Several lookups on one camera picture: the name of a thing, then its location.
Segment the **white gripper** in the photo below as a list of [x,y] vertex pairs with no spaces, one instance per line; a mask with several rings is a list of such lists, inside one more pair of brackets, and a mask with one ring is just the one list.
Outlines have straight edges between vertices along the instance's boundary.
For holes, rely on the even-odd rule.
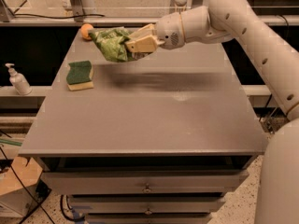
[[125,47],[132,53],[152,53],[159,46],[163,49],[178,49],[185,44],[181,16],[178,12],[160,18],[155,25],[147,24],[137,32],[143,37],[131,38],[125,43]]

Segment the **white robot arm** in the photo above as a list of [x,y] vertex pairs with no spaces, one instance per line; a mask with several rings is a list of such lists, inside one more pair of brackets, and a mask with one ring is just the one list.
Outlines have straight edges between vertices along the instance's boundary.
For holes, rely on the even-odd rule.
[[133,54],[192,42],[235,40],[288,119],[263,154],[254,224],[299,224],[299,53],[256,15],[247,0],[208,0],[165,15],[129,35]]

